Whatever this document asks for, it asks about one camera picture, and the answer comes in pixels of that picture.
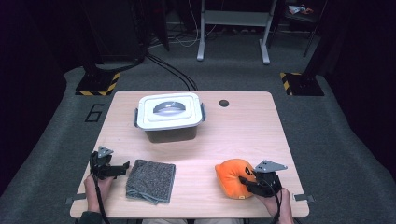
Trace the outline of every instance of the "table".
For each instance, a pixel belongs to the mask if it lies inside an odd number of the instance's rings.
[[[304,193],[272,95],[262,91],[196,91],[207,114],[197,127],[193,140],[173,143],[150,143],[146,134],[134,126],[134,110],[147,95],[169,91],[118,91],[106,115],[93,150],[99,146],[114,150],[112,165],[137,159],[176,165],[170,203],[153,205],[147,201],[127,199],[126,175],[114,182],[105,203],[108,217],[116,218],[208,218],[269,217],[264,205],[255,197],[245,200],[228,198],[221,190],[215,165],[228,159],[244,159],[253,167],[264,159],[287,165],[276,172],[291,194]],[[229,105],[222,107],[220,100]],[[85,192],[83,180],[78,193]],[[74,201],[71,217],[79,218],[87,208],[86,200]],[[306,201],[291,201],[295,217],[309,213]]]
[[[265,27],[264,35],[262,39],[260,39],[260,49],[262,50],[262,62],[264,64],[269,64],[270,58],[268,56],[268,49],[266,46],[266,42],[267,42],[268,34],[270,32],[272,19],[274,17],[276,1],[277,0],[272,0],[271,9],[269,12],[239,12],[239,11],[205,10],[205,0],[202,0],[201,38],[198,48],[197,60],[202,61],[204,59],[206,24],[243,25],[243,26]]]

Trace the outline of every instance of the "gray cloth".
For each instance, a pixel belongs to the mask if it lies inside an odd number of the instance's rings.
[[[175,170],[174,164],[136,160],[126,182],[126,197],[169,203]]]

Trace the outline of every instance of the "yellow black hazard tape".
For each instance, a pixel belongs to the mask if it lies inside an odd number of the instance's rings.
[[[110,95],[113,92],[114,88],[116,88],[117,81],[119,80],[120,73],[114,75],[111,83],[109,84],[107,90],[105,91],[76,91],[76,95],[85,95],[85,96],[94,96],[94,95]]]
[[[290,84],[288,82],[288,79],[286,78],[286,75],[300,76],[301,73],[280,73],[280,78],[282,78],[283,87],[285,88],[286,94],[293,95],[293,92],[291,91]]]

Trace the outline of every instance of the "container lid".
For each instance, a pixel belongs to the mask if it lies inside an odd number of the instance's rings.
[[[139,101],[136,124],[145,131],[189,128],[202,122],[202,113],[195,93],[150,95]]]

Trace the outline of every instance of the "plastic container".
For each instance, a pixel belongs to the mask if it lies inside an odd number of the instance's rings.
[[[204,104],[192,92],[145,96],[134,112],[134,126],[152,143],[191,140],[203,121]]]

